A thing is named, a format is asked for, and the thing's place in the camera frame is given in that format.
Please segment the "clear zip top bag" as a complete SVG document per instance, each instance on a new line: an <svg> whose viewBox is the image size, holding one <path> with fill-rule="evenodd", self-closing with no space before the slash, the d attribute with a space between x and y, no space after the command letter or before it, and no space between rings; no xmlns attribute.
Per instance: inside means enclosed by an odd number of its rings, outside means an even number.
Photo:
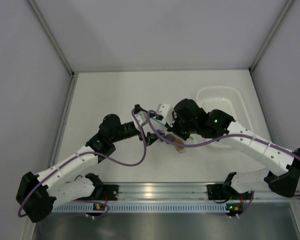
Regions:
<svg viewBox="0 0 300 240"><path fill-rule="evenodd" d="M162 137L164 137L168 141L173 142L175 144L179 144L179 145L185 144L184 140L182 140L181 138L179 138L178 136L176 136L175 134L173 134L171 132L167 132L165 122L162 122L161 120L156 119L156 116L154 114L151 113L149 115L149 119L152 120L153 122L158 123L159 125L162 125L161 128L156 130ZM145 136L145 142L146 142L147 147L152 145L157 140L159 140L162 143L169 144L168 142L159 138L155 133L148 132Z"/></svg>

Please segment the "orange fake food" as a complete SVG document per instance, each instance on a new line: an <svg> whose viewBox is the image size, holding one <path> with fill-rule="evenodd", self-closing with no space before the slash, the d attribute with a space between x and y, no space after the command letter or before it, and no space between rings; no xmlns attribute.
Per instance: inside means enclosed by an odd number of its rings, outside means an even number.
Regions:
<svg viewBox="0 0 300 240"><path fill-rule="evenodd" d="M174 141L175 146L174 148L176 149L176 151L180 154L183 154L186 151L186 148L184 147L184 141L182 139L176 139Z"/></svg>

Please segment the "dark red fake fig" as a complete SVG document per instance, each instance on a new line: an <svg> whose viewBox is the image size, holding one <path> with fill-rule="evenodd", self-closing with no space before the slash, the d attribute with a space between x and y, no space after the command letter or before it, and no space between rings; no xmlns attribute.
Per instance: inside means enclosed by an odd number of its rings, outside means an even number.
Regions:
<svg viewBox="0 0 300 240"><path fill-rule="evenodd" d="M175 135L173 135L173 134L166 134L165 136L165 139L166 139L166 143L167 144L171 144L171 143L174 143L175 141L176 141L176 139L177 139L177 137L175 136Z"/></svg>

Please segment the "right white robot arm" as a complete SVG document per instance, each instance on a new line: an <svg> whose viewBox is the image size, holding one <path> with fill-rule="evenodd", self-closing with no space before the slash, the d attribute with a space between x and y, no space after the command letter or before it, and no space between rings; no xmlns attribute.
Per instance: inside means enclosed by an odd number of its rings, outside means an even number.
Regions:
<svg viewBox="0 0 300 240"><path fill-rule="evenodd" d="M300 179L300 148L280 147L254 134L226 112L219 109L206 112L188 98L170 106L164 116L169 131L184 140L192 134L216 140L263 165L260 170L230 173L223 183L223 192L228 198L263 190L271 190L286 198L296 196Z"/></svg>

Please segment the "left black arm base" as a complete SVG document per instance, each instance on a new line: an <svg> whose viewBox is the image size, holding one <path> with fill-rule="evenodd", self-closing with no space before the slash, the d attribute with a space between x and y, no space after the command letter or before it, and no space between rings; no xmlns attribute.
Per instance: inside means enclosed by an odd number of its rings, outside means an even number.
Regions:
<svg viewBox="0 0 300 240"><path fill-rule="evenodd" d="M119 192L119 185L117 184L104 184L95 187L91 194L91 199L95 201L117 201L117 193Z"/></svg>

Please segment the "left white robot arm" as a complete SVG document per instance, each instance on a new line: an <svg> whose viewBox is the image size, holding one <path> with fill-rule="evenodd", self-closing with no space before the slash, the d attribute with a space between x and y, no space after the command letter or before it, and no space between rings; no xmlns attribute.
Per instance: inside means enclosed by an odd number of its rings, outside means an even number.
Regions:
<svg viewBox="0 0 300 240"><path fill-rule="evenodd" d="M133 120L126 123L121 123L116 114L106 115L98 132L73 155L46 170L24 174L16 194L16 201L20 205L18 217L28 217L31 222L38 223L62 204L77 199L99 199L104 188L99 176L88 173L80 180L76 180L76 177L104 160L125 167L140 165L145 156L136 163L125 163L111 157L116 150L115 144L120 141L138 137L144 148L150 145L151 134L145 133L143 124L147 116L152 114L137 104L131 115Z"/></svg>

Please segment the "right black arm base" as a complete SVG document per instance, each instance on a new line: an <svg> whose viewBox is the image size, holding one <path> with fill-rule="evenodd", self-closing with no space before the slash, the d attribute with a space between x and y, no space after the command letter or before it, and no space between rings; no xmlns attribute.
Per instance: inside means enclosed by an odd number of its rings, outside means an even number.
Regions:
<svg viewBox="0 0 300 240"><path fill-rule="evenodd" d="M224 191L222 184L208 184L206 188L209 200L225 201L229 199L228 195Z"/></svg>

